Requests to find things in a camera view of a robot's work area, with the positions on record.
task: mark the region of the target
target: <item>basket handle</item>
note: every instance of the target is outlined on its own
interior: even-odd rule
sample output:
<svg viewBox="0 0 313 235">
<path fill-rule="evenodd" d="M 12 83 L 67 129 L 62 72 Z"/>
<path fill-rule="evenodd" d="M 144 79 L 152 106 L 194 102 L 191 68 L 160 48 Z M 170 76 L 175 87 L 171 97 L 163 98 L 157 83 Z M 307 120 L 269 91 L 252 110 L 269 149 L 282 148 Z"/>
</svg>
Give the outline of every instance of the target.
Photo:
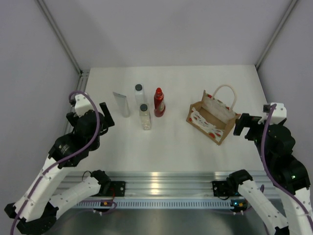
<svg viewBox="0 0 313 235">
<path fill-rule="evenodd" d="M 222 88 L 222 87 L 229 87 L 229 88 L 233 91 L 233 93 L 234 93 L 234 101 L 233 101 L 233 104 L 232 104 L 231 107 L 230 107 L 230 110 L 233 110 L 233 108 L 234 108 L 234 106 L 235 106 L 235 104 L 236 104 L 236 101 L 237 101 L 237 93 L 235 92 L 235 89 L 234 89 L 232 86 L 230 86 L 230 85 L 228 85 L 228 84 L 220 85 L 220 86 L 214 91 L 214 93 L 213 93 L 211 99 L 213 99 L 213 98 L 215 97 L 217 91 L 218 91 L 220 88 Z"/>
</svg>

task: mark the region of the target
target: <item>gray wall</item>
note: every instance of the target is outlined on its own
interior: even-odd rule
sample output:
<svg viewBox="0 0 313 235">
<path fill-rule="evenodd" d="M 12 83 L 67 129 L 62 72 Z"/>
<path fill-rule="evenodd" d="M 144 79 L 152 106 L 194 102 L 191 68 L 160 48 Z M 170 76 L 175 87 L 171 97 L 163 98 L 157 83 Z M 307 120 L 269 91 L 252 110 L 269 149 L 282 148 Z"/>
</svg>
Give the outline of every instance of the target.
<svg viewBox="0 0 313 235">
<path fill-rule="evenodd" d="M 294 155 L 313 182 L 313 1 L 300 0 L 259 69 L 269 102 L 283 102 L 296 139 Z"/>
<path fill-rule="evenodd" d="M 0 230 L 65 127 L 78 75 L 34 1 L 0 3 Z"/>
<path fill-rule="evenodd" d="M 46 0 L 84 69 L 255 64 L 290 0 Z"/>
</svg>

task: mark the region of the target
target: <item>white table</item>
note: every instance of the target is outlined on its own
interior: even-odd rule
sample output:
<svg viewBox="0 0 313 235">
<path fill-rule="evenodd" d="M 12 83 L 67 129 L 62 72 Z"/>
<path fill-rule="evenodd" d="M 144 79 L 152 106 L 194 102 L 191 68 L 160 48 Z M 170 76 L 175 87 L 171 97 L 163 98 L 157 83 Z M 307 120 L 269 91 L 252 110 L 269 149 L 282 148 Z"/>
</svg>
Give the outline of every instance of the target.
<svg viewBox="0 0 313 235">
<path fill-rule="evenodd" d="M 144 85 L 151 107 L 152 129 L 141 128 L 134 99 L 134 86 Z M 100 148 L 90 152 L 76 171 L 102 169 L 110 172 L 217 172 L 263 170 L 253 142 L 228 135 L 221 146 L 185 120 L 192 103 L 203 90 L 212 94 L 221 84 L 231 84 L 238 94 L 234 111 L 262 115 L 266 99 L 255 66 L 183 66 L 93 68 L 86 92 L 95 103 L 106 102 L 115 121 L 101 137 Z M 163 117 L 153 113 L 153 95 L 161 87 L 165 95 Z M 128 98 L 131 116 L 119 113 L 112 92 Z M 233 93 L 222 88 L 217 98 L 230 105 Z"/>
</svg>

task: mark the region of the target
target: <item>gift bag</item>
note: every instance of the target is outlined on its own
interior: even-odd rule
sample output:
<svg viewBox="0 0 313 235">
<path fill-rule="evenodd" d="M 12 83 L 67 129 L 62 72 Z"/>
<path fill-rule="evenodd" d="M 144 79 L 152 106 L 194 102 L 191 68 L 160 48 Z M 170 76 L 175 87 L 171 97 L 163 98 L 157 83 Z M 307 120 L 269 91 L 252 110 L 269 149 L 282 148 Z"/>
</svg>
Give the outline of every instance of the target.
<svg viewBox="0 0 313 235">
<path fill-rule="evenodd" d="M 234 93 L 234 101 L 230 107 L 215 98 L 221 87 L 229 87 Z M 235 125 L 239 114 L 233 111 L 237 94 L 232 86 L 220 85 L 213 95 L 203 91 L 202 100 L 190 105 L 187 122 L 196 127 L 211 140 L 221 145 Z"/>
</svg>

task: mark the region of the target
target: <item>perforated metal strip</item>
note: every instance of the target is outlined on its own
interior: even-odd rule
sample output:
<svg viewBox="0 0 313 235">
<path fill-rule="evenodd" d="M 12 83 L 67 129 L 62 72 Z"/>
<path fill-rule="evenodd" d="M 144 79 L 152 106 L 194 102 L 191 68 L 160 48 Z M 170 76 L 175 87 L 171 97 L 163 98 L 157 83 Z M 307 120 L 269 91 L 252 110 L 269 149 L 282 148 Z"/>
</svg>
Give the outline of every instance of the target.
<svg viewBox="0 0 313 235">
<path fill-rule="evenodd" d="M 232 209 L 230 200 L 201 199 L 115 199 L 119 209 Z M 105 209 L 100 202 L 81 202 L 77 209 Z"/>
</svg>

